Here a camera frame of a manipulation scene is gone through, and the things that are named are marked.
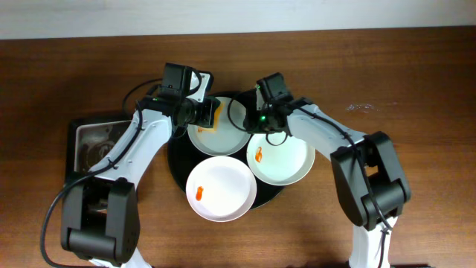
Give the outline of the white plate with orange stain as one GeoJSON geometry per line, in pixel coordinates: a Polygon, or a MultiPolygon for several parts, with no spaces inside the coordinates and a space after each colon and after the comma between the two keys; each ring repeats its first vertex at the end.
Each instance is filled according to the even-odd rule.
{"type": "Polygon", "coordinates": [[[291,185],[304,178],[315,160],[315,148],[286,133],[256,134],[246,150],[248,166],[264,183],[291,185]]]}

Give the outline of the yellow green sponge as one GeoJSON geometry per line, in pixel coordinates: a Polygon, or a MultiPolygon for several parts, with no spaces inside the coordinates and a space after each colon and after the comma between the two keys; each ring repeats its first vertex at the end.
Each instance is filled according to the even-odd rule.
{"type": "Polygon", "coordinates": [[[210,127],[210,128],[205,128],[206,132],[214,133],[218,130],[219,119],[220,119],[220,115],[222,114],[222,111],[225,107],[225,102],[222,100],[221,97],[218,97],[217,100],[219,101],[219,105],[218,105],[218,107],[216,108],[216,110],[213,114],[213,126],[210,127]]]}

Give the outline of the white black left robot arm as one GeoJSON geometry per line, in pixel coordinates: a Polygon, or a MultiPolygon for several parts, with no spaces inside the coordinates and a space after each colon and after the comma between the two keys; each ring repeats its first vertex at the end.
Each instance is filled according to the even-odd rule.
{"type": "Polygon", "coordinates": [[[138,184],[155,154],[180,128],[212,127],[213,75],[168,63],[161,83],[136,103],[114,147],[88,173],[69,179],[62,201],[60,243],[93,267],[148,267],[138,250],[138,184]]]}

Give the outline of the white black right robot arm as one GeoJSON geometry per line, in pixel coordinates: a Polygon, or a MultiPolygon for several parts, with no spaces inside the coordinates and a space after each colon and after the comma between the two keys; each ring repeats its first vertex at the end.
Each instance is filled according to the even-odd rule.
{"type": "Polygon", "coordinates": [[[410,185],[390,137],[353,130],[308,98],[294,98],[281,73],[244,93],[250,134],[285,133],[305,141],[331,163],[341,209],[353,224],[349,267],[389,267],[393,227],[411,199],[410,185]]]}

